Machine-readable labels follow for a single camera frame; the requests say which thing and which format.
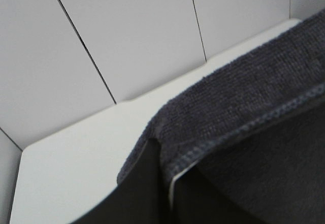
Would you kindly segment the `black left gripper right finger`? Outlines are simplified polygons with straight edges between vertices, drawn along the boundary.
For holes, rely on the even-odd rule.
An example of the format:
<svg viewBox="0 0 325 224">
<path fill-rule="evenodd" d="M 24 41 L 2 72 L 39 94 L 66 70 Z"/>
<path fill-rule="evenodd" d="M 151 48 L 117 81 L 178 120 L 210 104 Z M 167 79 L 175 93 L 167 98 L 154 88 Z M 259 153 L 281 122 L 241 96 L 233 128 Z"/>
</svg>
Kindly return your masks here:
<svg viewBox="0 0 325 224">
<path fill-rule="evenodd" d="M 175 184 L 173 223 L 238 223 L 235 205 L 194 167 Z"/>
</svg>

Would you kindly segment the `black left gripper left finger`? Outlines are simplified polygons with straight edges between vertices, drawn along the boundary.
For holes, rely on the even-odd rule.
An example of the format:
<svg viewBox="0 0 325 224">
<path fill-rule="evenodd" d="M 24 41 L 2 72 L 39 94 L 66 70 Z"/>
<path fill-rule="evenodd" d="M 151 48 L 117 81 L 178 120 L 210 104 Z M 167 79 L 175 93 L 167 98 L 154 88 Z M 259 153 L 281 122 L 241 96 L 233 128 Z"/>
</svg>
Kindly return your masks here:
<svg viewBox="0 0 325 224">
<path fill-rule="evenodd" d="M 122 182 L 74 223 L 169 223 L 159 154 L 159 142 L 149 139 Z"/>
</svg>

